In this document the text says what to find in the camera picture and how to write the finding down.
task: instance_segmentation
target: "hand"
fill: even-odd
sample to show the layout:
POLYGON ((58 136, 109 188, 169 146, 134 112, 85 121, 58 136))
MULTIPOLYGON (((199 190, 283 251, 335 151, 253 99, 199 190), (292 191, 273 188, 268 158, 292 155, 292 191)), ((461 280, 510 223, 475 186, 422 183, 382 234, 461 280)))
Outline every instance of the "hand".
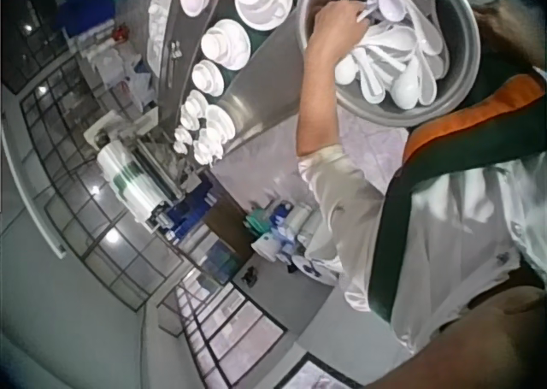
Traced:
POLYGON ((541 18, 519 0, 474 6, 480 34, 491 47, 545 69, 545 31, 541 18))
POLYGON ((330 2, 316 16, 314 32, 309 38, 306 58, 336 65, 361 41, 369 20, 357 23, 365 3, 350 0, 330 2))

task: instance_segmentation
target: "sleeve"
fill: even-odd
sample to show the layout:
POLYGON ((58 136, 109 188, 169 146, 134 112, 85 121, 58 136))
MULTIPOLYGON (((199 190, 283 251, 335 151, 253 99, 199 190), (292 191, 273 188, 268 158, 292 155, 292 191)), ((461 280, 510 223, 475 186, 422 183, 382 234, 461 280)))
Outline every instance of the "sleeve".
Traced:
POLYGON ((302 158, 298 168, 331 230, 346 300, 354 309, 370 310, 368 282, 384 196, 339 144, 302 158))

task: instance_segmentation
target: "stainless steel counter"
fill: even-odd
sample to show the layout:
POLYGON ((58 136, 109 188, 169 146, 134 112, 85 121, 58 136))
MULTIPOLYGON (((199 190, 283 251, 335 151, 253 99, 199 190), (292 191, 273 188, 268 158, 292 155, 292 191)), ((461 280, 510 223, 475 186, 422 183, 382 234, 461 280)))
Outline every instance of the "stainless steel counter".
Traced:
MULTIPOLYGON (((194 88, 191 69, 203 58, 200 49, 203 33, 226 16, 237 18, 233 0, 211 0, 196 18, 186 16, 179 0, 172 0, 158 100, 160 123, 166 131, 178 125, 180 105, 194 88)), ((236 137, 228 143, 225 153, 297 113, 303 59, 295 19, 293 9, 286 22, 271 34, 256 32, 254 39, 262 40, 249 63, 232 74, 232 81, 218 101, 208 97, 210 103, 216 102, 230 114, 236 126, 236 137)))

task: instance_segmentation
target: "white spoon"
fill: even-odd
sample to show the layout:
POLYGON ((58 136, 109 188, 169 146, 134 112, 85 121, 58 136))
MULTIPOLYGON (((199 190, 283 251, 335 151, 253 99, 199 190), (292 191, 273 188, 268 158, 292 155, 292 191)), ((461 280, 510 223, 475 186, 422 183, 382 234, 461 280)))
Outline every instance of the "white spoon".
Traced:
POLYGON ((443 38, 435 26, 418 10, 412 0, 403 0, 406 10, 409 12, 410 19, 418 45, 422 51, 429 56, 436 56, 443 49, 443 38))
POLYGON ((418 72, 420 95, 418 99, 422 105, 431 105, 435 101, 435 98, 437 98, 437 82, 420 49, 416 49, 416 56, 420 62, 420 71, 418 72))
POLYGON ((359 74, 361 78, 361 94, 371 104, 379 104, 385 99, 385 88, 382 83, 376 78, 368 62, 367 53, 364 49, 356 49, 352 52, 355 55, 359 66, 359 74))
POLYGON ((393 26, 393 28, 381 34, 368 35, 368 32, 366 32, 361 43, 366 46, 373 44, 390 47, 395 50, 409 51, 414 49, 418 43, 418 39, 415 31, 411 28, 393 26))
POLYGON ((403 0, 378 0, 379 11, 389 21, 401 21, 406 12, 403 0))
POLYGON ((433 73, 433 77, 439 80, 444 74, 444 62, 441 56, 425 56, 427 65, 433 73))
POLYGON ((430 0, 412 0, 412 2, 424 16, 431 15, 432 5, 430 0))
POLYGON ((448 73, 448 69, 450 68, 450 53, 448 51, 448 46, 446 45, 446 41, 444 41, 443 30, 441 29, 441 25, 438 22, 437 0, 430 0, 430 1, 431 1, 431 19, 432 19, 433 25, 437 28, 443 40, 443 50, 441 51, 440 58, 443 60, 444 66, 443 66, 443 72, 438 78, 438 79, 443 79, 444 76, 448 73))
POLYGON ((400 109, 413 109, 418 103, 420 95, 419 66, 418 59, 415 56, 412 57, 404 72, 393 81, 391 98, 400 109))
POLYGON ((382 61, 387 62, 388 64, 393 66, 396 70, 400 71, 401 73, 407 67, 400 61, 396 60, 395 58, 387 54, 385 51, 383 51, 380 47, 376 45, 368 45, 367 48, 371 50, 374 54, 376 54, 382 61))
POLYGON ((356 79, 359 68, 351 54, 344 57, 334 68, 334 79, 336 84, 348 85, 356 79))

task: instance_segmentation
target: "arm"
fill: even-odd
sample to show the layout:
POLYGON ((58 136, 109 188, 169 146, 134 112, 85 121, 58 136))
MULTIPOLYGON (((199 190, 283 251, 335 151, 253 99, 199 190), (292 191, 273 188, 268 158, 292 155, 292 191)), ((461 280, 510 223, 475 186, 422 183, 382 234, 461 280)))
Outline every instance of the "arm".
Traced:
POLYGON ((368 20, 356 22, 361 2, 331 2, 315 17, 304 56, 297 126, 297 155, 306 156, 338 142, 334 67, 361 40, 368 20))
POLYGON ((332 233, 348 285, 346 300, 368 310, 368 278, 383 204, 382 194, 338 144, 334 67, 362 38, 368 21, 356 22, 360 2, 329 3, 315 18, 304 63, 297 126, 300 173, 332 233))
POLYGON ((520 0, 494 0, 473 7, 480 34, 491 47, 545 70, 545 18, 520 0))

